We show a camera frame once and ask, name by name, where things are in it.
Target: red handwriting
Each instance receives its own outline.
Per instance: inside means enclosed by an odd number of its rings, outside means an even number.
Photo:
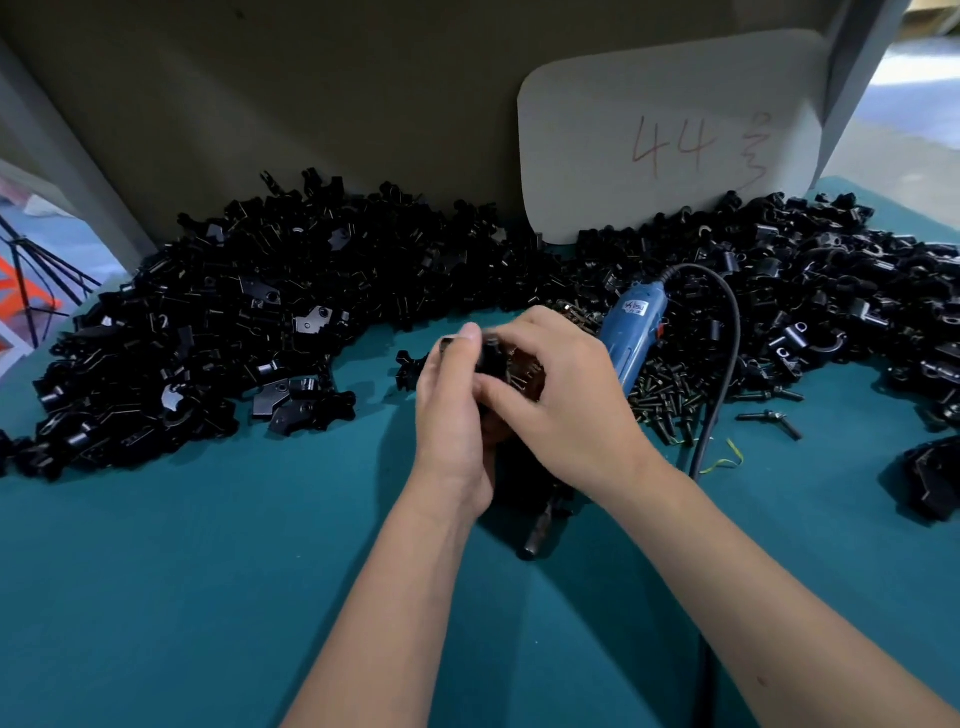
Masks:
[[[701,152],[702,150],[706,149],[708,146],[710,146],[710,144],[712,144],[713,142],[715,142],[715,141],[717,140],[717,137],[715,136],[715,137],[714,137],[713,139],[711,139],[709,142],[707,142],[706,144],[704,144],[704,126],[706,125],[707,122],[706,122],[704,119],[701,119],[701,120],[700,120],[700,133],[697,135],[697,146],[693,147],[692,149],[684,149],[684,134],[686,134],[686,125],[687,125],[687,123],[688,123],[687,119],[684,119],[684,128],[683,128],[683,130],[680,132],[680,141],[677,142],[677,151],[680,152],[681,154],[684,154],[684,155],[696,153],[696,155],[697,155],[697,172],[700,172],[700,152]]]
[[[642,154],[640,153],[640,141],[643,138],[643,128],[646,125],[647,117],[640,117],[640,128],[636,132],[636,141],[634,142],[634,162],[641,161],[647,157],[653,157],[653,172],[654,179],[658,180],[660,178],[660,160],[659,160],[659,151],[665,147],[672,146],[672,141],[660,141],[660,124],[654,123],[654,143],[653,146],[648,148]],[[704,130],[707,126],[707,120],[700,120],[700,132],[697,134],[697,145],[695,147],[685,147],[684,146],[684,137],[686,136],[686,130],[690,125],[689,119],[684,119],[684,127],[680,130],[680,139],[677,141],[677,151],[681,154],[695,154],[696,157],[696,170],[697,173],[700,173],[700,153],[709,147],[711,144],[717,141],[717,137],[714,137],[708,142],[704,142]]]
[[[636,141],[634,142],[634,161],[640,161],[645,157],[653,155],[654,156],[654,179],[657,179],[658,173],[659,173],[658,166],[657,166],[657,150],[662,149],[663,147],[669,147],[670,142],[664,141],[662,144],[657,143],[658,140],[660,139],[660,124],[655,123],[654,124],[654,145],[638,157],[636,155],[636,148],[640,145],[640,138],[643,136],[643,124],[646,122],[646,120],[647,120],[646,116],[640,117],[640,129],[636,133]]]
[[[762,164],[756,163],[755,150],[772,136],[769,131],[764,131],[764,128],[768,127],[773,120],[773,114],[768,113],[767,111],[758,111],[754,114],[754,118],[751,120],[750,129],[743,134],[743,140],[748,142],[748,144],[743,148],[740,156],[747,160],[747,169],[755,171],[756,174],[749,182],[737,187],[737,192],[746,189],[754,182],[762,180],[764,177],[766,177],[767,168]]]

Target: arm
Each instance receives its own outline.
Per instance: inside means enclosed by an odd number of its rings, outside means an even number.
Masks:
[[[284,728],[425,726],[453,585],[490,505],[472,394],[480,329],[431,352],[417,388],[417,459]]]
[[[540,402],[478,375],[481,400],[551,473],[630,534],[764,726],[960,726],[947,703],[807,590],[671,467],[606,349],[533,308],[497,330],[546,371]]]

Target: forearm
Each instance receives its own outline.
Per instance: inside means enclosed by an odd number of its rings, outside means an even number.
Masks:
[[[471,524],[408,484],[285,728],[426,725]]]
[[[765,726],[944,726],[960,716],[665,462],[601,502],[657,568]]]

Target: hand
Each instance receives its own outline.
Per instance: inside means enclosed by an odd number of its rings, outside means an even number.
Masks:
[[[597,500],[634,484],[648,466],[666,464],[636,424],[600,341],[542,306],[494,333],[539,359],[546,382],[532,402],[498,379],[475,375],[480,401],[548,471]]]
[[[476,324],[460,329],[443,358],[438,341],[417,384],[417,458],[407,488],[443,518],[475,521],[493,498],[493,442],[484,440],[474,398],[481,343]]]

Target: white cardboard sign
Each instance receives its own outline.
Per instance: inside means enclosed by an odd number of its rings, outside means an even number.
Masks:
[[[828,48],[812,31],[585,56],[517,97],[523,203],[548,243],[657,212],[803,195],[820,154]]]

